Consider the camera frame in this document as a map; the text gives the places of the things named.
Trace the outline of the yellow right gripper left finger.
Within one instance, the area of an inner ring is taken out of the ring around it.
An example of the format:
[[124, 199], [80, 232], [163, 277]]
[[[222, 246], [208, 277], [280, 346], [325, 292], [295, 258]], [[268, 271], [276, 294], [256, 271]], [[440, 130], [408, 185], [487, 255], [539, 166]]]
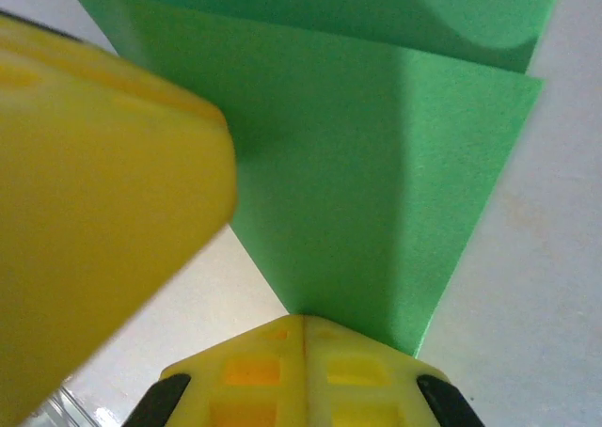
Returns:
[[304, 318], [287, 315], [167, 366], [128, 426], [304, 426]]

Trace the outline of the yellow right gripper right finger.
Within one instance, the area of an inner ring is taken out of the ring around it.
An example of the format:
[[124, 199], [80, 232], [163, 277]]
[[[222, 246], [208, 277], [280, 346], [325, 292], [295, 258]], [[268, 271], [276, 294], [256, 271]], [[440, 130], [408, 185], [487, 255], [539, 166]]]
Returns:
[[326, 319], [305, 318], [309, 426], [482, 426], [439, 369]]

